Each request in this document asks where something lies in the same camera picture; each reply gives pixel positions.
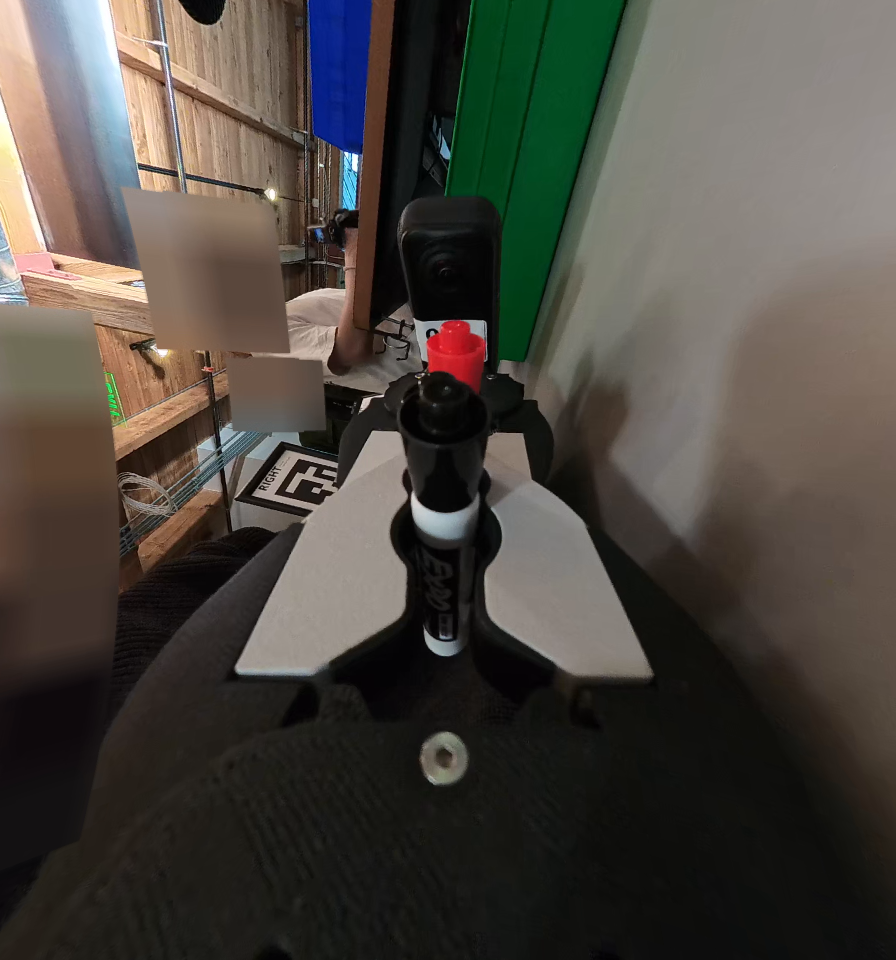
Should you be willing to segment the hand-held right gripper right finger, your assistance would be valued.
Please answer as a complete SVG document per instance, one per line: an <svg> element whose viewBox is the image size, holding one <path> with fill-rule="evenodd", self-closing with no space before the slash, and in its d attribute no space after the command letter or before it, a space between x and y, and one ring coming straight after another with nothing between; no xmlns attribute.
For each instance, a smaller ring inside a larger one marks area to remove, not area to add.
<svg viewBox="0 0 896 960"><path fill-rule="evenodd" d="M491 625L569 685L655 677L586 523L530 478L493 478L487 507L501 542L483 575Z"/></svg>

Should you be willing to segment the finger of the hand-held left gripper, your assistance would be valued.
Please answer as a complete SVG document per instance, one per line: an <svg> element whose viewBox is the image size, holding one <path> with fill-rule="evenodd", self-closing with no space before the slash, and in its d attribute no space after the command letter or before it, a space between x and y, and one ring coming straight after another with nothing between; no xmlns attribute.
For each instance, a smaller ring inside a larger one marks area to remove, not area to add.
<svg viewBox="0 0 896 960"><path fill-rule="evenodd" d="M401 435L373 431L338 488L343 498L406 498L407 469Z"/></svg>
<svg viewBox="0 0 896 960"><path fill-rule="evenodd" d="M531 474L522 434L492 434L487 440L489 498L545 498L548 491Z"/></svg>

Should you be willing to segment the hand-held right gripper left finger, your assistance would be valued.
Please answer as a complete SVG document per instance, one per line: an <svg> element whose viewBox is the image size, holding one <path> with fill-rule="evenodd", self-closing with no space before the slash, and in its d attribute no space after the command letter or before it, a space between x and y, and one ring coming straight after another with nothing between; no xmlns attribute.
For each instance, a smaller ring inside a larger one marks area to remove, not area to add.
<svg viewBox="0 0 896 960"><path fill-rule="evenodd" d="M414 606L393 526L404 466L349 478L304 523L236 662L240 678L311 680L400 633Z"/></svg>

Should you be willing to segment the black dry-erase marker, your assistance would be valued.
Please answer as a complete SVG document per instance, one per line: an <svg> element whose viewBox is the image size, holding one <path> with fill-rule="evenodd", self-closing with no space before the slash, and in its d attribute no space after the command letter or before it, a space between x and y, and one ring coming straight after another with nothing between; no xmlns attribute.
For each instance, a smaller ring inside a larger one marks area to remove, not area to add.
<svg viewBox="0 0 896 960"><path fill-rule="evenodd" d="M476 390L434 371L406 391L396 421L410 490L422 636L432 654L451 658L469 637L490 413Z"/></svg>

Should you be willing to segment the red dry-erase marker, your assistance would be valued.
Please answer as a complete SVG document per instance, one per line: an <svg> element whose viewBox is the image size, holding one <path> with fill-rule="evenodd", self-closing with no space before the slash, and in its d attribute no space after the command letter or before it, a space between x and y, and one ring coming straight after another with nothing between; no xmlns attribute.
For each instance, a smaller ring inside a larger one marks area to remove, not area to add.
<svg viewBox="0 0 896 960"><path fill-rule="evenodd" d="M487 323L457 318L440 322L426 339L426 356L430 372L449 374L478 394L489 358Z"/></svg>

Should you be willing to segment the large black-white tag card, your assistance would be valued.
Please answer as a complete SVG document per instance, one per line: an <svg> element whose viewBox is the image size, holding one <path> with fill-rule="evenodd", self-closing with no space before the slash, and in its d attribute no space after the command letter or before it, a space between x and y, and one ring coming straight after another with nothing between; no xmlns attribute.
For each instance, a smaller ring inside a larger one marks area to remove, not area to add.
<svg viewBox="0 0 896 960"><path fill-rule="evenodd" d="M251 473L236 501L305 519L337 492L338 456L284 439Z"/></svg>

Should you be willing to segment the green plastic bin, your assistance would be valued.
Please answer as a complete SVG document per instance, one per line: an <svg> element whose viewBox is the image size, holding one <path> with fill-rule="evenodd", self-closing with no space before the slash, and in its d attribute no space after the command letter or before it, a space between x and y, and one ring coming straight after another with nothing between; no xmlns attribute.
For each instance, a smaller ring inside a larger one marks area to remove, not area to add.
<svg viewBox="0 0 896 960"><path fill-rule="evenodd" d="M503 361L533 341L626 5L471 3L445 193L501 217Z"/></svg>

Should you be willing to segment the metal conduit pipe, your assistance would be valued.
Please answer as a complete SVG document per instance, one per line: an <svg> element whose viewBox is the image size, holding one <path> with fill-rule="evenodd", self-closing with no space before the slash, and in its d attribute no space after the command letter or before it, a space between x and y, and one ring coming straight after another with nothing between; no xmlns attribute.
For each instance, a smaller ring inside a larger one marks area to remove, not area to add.
<svg viewBox="0 0 896 960"><path fill-rule="evenodd" d="M150 17L154 36L154 46L158 50L164 78L166 110L170 132L170 143L173 150L175 170L179 191L184 195L188 191L188 178L185 167L185 158L182 148L181 129L178 116L177 94L174 84L174 73L171 62L170 46L168 43L167 26L163 1L149 1Z"/></svg>

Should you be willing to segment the wooden beam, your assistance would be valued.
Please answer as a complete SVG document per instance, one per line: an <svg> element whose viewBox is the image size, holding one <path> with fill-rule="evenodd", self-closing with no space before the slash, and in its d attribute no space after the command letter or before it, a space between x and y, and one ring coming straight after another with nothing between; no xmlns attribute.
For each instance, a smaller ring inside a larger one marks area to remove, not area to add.
<svg viewBox="0 0 896 960"><path fill-rule="evenodd" d="M98 327L154 337L140 270L60 253L19 255L16 262L32 306L87 312Z"/></svg>

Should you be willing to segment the grey steel column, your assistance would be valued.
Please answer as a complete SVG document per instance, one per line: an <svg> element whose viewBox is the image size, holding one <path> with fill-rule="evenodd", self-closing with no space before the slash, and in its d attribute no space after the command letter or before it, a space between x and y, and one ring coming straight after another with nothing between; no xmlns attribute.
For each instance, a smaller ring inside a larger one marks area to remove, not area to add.
<svg viewBox="0 0 896 960"><path fill-rule="evenodd" d="M22 11L72 193L79 256L138 270L123 189L140 180L109 2L26 1Z"/></svg>

